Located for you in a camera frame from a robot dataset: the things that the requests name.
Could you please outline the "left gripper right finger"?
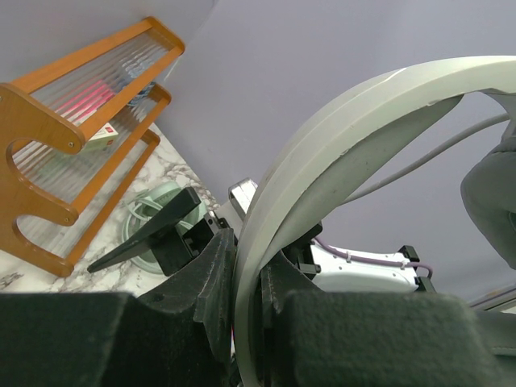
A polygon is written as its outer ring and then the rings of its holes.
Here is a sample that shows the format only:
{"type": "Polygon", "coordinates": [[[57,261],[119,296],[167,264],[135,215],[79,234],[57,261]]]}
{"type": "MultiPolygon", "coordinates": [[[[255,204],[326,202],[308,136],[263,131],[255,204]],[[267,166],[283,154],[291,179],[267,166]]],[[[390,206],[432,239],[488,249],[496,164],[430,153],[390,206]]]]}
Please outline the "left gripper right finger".
{"type": "Polygon", "coordinates": [[[267,386],[503,386],[478,319],[437,293],[327,293],[282,255],[260,274],[267,386]]]}

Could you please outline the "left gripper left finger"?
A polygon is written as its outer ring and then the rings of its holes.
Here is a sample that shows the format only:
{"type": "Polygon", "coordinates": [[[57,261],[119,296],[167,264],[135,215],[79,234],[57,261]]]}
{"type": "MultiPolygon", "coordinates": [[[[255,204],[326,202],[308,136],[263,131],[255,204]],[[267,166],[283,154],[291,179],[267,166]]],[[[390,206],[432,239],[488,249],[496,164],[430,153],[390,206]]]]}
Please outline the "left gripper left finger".
{"type": "Polygon", "coordinates": [[[140,297],[4,293],[4,386],[226,386],[235,237],[140,297]]]}

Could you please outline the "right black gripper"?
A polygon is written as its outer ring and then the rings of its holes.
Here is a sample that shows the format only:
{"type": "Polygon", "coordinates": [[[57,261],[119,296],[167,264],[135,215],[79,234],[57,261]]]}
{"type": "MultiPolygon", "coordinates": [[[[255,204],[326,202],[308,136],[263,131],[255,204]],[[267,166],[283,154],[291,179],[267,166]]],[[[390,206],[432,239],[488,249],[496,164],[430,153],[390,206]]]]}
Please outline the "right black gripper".
{"type": "Polygon", "coordinates": [[[200,203],[194,188],[182,189],[132,237],[94,261],[87,271],[95,273],[152,250],[163,274],[173,275],[199,256],[218,231],[226,227],[224,218],[206,215],[181,233],[178,223],[200,203]]]}

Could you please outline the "mint green headphones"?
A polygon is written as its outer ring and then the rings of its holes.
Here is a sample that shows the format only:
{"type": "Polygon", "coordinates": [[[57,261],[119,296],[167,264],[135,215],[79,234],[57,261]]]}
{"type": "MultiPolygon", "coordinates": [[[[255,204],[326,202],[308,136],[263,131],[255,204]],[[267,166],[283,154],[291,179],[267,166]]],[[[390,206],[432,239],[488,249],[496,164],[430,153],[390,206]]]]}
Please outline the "mint green headphones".
{"type": "Polygon", "coordinates": [[[132,203],[122,228],[122,244],[117,248],[120,259],[165,276],[188,264],[195,255],[183,237],[207,212],[196,191],[168,182],[140,192],[132,203]]]}

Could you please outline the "grey white headphones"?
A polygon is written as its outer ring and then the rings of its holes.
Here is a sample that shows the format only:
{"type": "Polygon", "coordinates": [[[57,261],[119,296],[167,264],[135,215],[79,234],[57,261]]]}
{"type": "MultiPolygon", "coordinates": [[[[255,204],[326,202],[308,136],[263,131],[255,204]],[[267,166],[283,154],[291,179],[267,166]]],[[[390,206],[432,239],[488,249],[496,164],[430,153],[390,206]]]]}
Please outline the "grey white headphones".
{"type": "Polygon", "coordinates": [[[257,386],[250,312],[260,270],[469,93],[515,112],[513,56],[435,60],[381,74],[326,104],[291,138],[253,196],[234,271],[236,358],[257,386]]]}

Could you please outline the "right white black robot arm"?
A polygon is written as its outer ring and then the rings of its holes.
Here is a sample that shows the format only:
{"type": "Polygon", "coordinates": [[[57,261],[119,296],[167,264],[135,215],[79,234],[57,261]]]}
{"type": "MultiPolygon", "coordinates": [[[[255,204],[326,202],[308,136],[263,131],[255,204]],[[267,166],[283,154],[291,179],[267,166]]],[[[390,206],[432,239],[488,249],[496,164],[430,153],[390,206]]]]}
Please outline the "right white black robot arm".
{"type": "MultiPolygon", "coordinates": [[[[245,179],[229,189],[229,200],[215,211],[205,209],[191,188],[164,183],[138,193],[128,205],[123,242],[94,261],[89,273],[130,260],[138,267],[171,276],[195,259],[221,230],[241,232],[256,183],[245,179]]],[[[282,248],[285,258],[327,292],[431,291],[431,274],[417,274],[422,264],[411,246],[395,253],[349,251],[326,245],[317,224],[282,248]]]]}

